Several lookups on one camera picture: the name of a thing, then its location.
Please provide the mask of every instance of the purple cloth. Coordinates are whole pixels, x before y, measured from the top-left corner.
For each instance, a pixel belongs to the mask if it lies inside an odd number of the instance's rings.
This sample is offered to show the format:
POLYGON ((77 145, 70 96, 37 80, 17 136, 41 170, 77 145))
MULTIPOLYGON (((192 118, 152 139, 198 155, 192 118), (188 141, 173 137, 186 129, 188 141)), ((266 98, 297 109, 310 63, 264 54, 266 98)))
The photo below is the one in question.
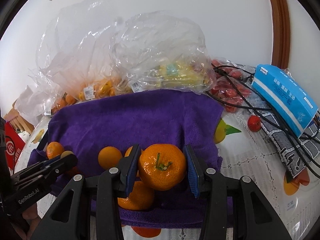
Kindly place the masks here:
MULTIPOLYGON (((174 90, 145 91, 68 106, 49 123, 49 142, 60 142, 78 157, 84 176, 100 175, 98 153, 106 146, 119 149, 139 143, 142 149, 156 143, 174 144, 180 149, 191 144, 196 155, 209 167, 220 170, 213 135, 223 108, 205 95, 174 90)), ((34 150, 28 165, 45 160, 45 153, 34 150)), ((65 175, 52 186, 57 196, 68 183, 65 175)), ((152 228, 199 228, 205 201, 191 193, 188 180, 169 191, 155 192, 147 211, 119 208, 123 224, 152 228)))

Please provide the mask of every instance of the white price sticker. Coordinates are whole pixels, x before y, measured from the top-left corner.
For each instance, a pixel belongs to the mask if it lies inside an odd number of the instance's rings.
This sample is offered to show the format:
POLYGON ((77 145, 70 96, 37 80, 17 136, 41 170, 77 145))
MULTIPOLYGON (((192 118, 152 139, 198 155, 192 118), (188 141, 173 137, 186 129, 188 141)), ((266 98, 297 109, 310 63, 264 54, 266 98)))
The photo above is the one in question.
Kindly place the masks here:
POLYGON ((94 99, 94 90, 93 86, 89 86, 83 89, 85 100, 94 99))
POLYGON ((134 93, 144 91, 144 89, 142 89, 142 87, 140 87, 137 82, 134 82, 134 83, 129 82, 129 86, 131 87, 134 93))

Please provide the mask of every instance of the gray patterned cloth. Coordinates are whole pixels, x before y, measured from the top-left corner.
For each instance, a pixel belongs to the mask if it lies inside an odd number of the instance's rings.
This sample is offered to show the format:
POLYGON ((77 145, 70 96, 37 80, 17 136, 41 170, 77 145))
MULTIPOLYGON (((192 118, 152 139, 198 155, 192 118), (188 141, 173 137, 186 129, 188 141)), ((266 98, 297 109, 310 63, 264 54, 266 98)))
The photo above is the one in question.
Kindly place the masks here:
MULTIPOLYGON (((271 122, 279 125, 276 117, 272 113, 265 113, 263 114, 271 122)), ((274 127, 273 125, 269 124, 265 120, 261 120, 262 129, 267 133, 267 135, 271 138, 273 143, 276 145, 278 153, 281 157, 282 163, 287 167, 287 170, 290 172, 293 178, 295 178, 306 166, 304 165, 303 161, 297 154, 296 150, 290 143, 289 139, 287 138, 286 134, 279 130, 278 128, 274 127)), ((306 128, 305 133, 310 136, 314 136, 317 132, 317 126, 312 121, 308 128, 306 128)), ((312 158, 316 158, 320 152, 320 133, 315 137, 314 140, 305 140, 305 139, 298 139, 301 145, 305 148, 306 152, 309 154, 307 156, 302 150, 300 153, 304 157, 304 159, 310 163, 310 156, 312 158)))

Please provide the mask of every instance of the human hand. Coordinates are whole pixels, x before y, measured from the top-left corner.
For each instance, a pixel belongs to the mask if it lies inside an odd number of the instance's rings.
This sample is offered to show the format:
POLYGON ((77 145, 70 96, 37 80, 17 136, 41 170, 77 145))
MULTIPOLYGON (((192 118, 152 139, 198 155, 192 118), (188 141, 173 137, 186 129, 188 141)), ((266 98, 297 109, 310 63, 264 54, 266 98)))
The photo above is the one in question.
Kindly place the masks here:
POLYGON ((22 217, 25 220, 30 220, 30 229, 27 232, 27 234, 17 225, 12 224, 13 228, 16 230, 18 235, 23 239, 23 240, 30 240, 31 235, 35 231, 36 227, 38 226, 39 222, 41 221, 41 218, 38 216, 38 209, 37 209, 37 204, 33 204, 31 207, 26 209, 22 213, 22 217))

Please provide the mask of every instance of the white stripe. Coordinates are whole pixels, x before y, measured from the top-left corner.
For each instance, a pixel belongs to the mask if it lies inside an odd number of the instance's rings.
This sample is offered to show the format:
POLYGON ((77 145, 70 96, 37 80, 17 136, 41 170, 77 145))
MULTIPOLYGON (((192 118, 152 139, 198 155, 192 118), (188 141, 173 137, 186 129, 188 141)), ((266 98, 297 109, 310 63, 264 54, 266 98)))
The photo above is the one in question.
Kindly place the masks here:
POLYGON ((294 122, 294 124, 298 127, 298 129, 302 133, 304 129, 302 128, 301 124, 298 122, 298 120, 295 118, 295 116, 289 110, 289 108, 279 99, 279 97, 277 97, 275 93, 273 93, 265 84, 263 84, 256 77, 253 79, 253 82, 256 82, 263 90, 265 90, 265 92, 267 92, 279 104, 279 106, 287 113, 287 115, 291 118, 291 120, 294 122))

